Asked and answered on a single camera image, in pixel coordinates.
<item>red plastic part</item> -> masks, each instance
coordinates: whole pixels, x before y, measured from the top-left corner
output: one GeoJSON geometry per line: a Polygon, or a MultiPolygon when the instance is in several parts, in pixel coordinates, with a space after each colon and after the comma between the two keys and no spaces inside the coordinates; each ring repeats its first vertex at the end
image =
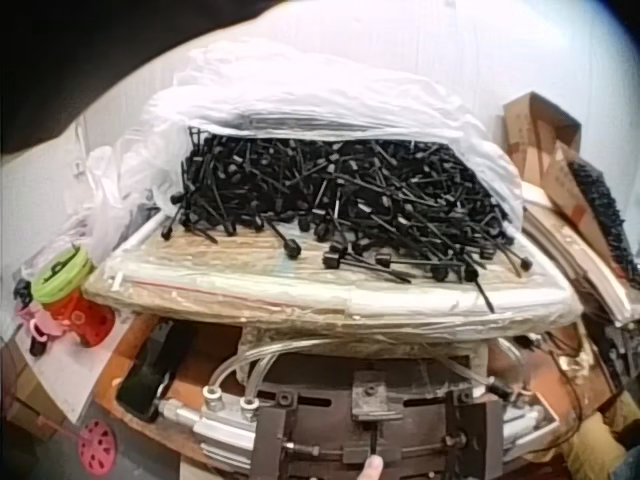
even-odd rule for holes
{"type": "Polygon", "coordinates": [[[107,338],[115,323],[115,314],[111,308],[87,300],[79,289],[62,300],[43,307],[54,319],[68,325],[86,347],[100,344],[107,338]]]}
{"type": "Polygon", "coordinates": [[[82,466],[93,475],[106,475],[116,462],[116,437],[109,426],[100,420],[89,422],[80,436],[78,454],[82,466]]]}

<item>pink plastic part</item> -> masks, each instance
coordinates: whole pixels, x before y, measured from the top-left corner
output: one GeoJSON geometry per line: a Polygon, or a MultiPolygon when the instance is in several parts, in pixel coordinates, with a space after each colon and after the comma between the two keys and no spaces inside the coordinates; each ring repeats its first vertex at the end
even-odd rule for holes
{"type": "Polygon", "coordinates": [[[106,475],[116,461],[116,437],[109,426],[100,420],[92,420],[80,432],[78,443],[80,461],[93,475],[106,475]]]}
{"type": "Polygon", "coordinates": [[[29,307],[35,314],[35,320],[40,330],[50,337],[60,337],[64,335],[66,328],[60,322],[56,322],[49,312],[35,302],[31,302],[29,307]]]}

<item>red plastic wheel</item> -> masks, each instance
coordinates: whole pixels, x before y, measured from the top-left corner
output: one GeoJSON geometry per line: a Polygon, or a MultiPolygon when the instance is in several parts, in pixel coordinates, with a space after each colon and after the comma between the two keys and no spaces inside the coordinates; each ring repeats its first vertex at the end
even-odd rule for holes
{"type": "Polygon", "coordinates": [[[116,461],[116,437],[109,426],[100,420],[92,420],[80,432],[84,439],[78,444],[80,461],[93,475],[105,475],[116,461]]]}

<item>wooden board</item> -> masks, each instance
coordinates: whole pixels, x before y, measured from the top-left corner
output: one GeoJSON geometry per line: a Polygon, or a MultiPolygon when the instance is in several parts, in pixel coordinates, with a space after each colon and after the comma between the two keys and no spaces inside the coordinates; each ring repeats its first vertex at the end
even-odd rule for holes
{"type": "MultiPolygon", "coordinates": [[[[95,389],[95,401],[122,419],[131,428],[161,442],[181,455],[202,463],[209,463],[200,450],[198,440],[187,429],[159,418],[155,423],[141,422],[117,404],[115,394],[118,385],[126,376],[138,350],[156,325],[157,318],[141,315],[134,320],[127,335],[107,363],[95,389]]],[[[199,334],[194,348],[179,369],[167,398],[176,398],[185,405],[200,409],[202,407],[202,387],[206,385],[215,368],[236,351],[241,329],[238,327],[198,324],[199,334]]],[[[566,327],[557,332],[558,336],[571,344],[577,343],[574,327],[566,327]]],[[[573,411],[571,392],[558,372],[553,360],[542,352],[526,352],[527,363],[531,368],[532,387],[545,397],[561,420],[566,420],[573,411]]],[[[496,350],[490,351],[490,373],[501,378],[515,378],[517,367],[496,350]]],[[[229,376],[223,384],[229,393],[242,394],[243,388],[229,376]]],[[[579,387],[580,397],[586,415],[604,403],[612,394],[609,382],[599,364],[596,364],[579,387]]]]}

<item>metal fitting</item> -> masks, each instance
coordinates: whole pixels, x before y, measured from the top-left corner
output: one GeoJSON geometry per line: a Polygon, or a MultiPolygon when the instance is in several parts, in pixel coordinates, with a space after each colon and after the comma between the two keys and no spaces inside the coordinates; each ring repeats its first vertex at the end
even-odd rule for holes
{"type": "Polygon", "coordinates": [[[260,406],[260,400],[257,398],[246,398],[242,397],[240,399],[240,411],[242,412],[242,416],[248,422],[256,421],[256,413],[258,411],[258,407],[260,406]]]}
{"type": "Polygon", "coordinates": [[[204,396],[204,405],[210,412],[219,412],[224,410],[224,401],[222,400],[222,389],[207,385],[202,389],[204,396]]]}

